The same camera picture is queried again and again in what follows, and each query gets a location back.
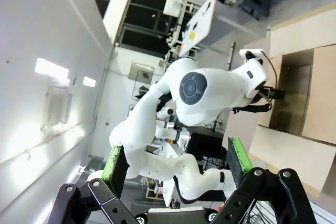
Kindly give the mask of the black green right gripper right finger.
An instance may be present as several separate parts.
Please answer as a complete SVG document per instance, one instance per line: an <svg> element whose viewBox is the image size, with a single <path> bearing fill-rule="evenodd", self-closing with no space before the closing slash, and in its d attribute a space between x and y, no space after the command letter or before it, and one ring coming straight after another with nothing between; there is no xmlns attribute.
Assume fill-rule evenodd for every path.
<svg viewBox="0 0 336 224"><path fill-rule="evenodd" d="M297 172L277 174L253 167L239 138L228 139L227 161L236 190L217 214L218 223L243 223L258 201L269 202L277 223L315 223L309 199Z"/></svg>

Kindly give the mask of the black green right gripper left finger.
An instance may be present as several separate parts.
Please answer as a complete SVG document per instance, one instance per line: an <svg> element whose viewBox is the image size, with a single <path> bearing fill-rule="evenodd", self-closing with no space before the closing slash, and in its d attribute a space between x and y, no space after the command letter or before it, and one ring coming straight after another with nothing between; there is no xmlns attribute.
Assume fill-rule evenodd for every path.
<svg viewBox="0 0 336 224"><path fill-rule="evenodd" d="M102 211L109 223L147 223L147 217L133 216L120 197L129 164L123 146L115 146L97 178L81 187L63 184L49 216L50 223L86 223L94 211Z"/></svg>

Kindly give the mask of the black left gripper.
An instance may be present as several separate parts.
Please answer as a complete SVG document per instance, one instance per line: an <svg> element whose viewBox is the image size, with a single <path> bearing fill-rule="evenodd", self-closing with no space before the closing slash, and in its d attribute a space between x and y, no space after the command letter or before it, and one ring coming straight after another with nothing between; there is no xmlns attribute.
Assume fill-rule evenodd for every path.
<svg viewBox="0 0 336 224"><path fill-rule="evenodd" d="M270 100L283 100L285 98L285 90L264 87L264 95Z"/></svg>

